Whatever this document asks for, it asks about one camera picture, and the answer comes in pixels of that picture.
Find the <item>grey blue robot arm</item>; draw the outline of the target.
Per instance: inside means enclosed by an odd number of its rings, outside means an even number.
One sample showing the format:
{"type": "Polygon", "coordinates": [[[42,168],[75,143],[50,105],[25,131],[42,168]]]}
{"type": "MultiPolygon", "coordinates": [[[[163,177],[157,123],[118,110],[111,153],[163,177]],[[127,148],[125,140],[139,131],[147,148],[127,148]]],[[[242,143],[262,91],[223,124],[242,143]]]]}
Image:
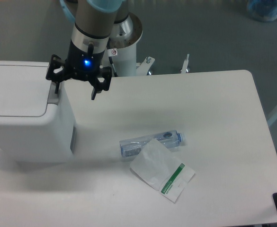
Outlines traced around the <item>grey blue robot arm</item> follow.
{"type": "Polygon", "coordinates": [[[101,67],[101,61],[117,14],[126,1],[79,0],[77,4],[68,55],[63,60],[53,54],[45,78],[55,84],[55,94],[63,81],[87,81],[93,86],[91,98],[95,99],[97,93],[110,87],[112,68],[101,67]]]}

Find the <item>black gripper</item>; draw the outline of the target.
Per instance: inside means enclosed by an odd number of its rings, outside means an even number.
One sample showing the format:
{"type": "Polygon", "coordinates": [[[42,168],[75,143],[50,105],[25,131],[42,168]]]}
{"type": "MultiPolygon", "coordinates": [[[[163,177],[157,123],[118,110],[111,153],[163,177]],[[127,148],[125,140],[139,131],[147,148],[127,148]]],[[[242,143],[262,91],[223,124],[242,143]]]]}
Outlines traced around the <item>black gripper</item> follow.
{"type": "Polygon", "coordinates": [[[93,48],[83,51],[73,41],[70,41],[66,60],[53,54],[47,69],[46,79],[55,84],[55,94],[58,94],[60,83],[69,79],[89,81],[93,86],[91,100],[102,91],[108,91],[112,79],[112,68],[100,68],[104,50],[99,53],[93,48]]]}

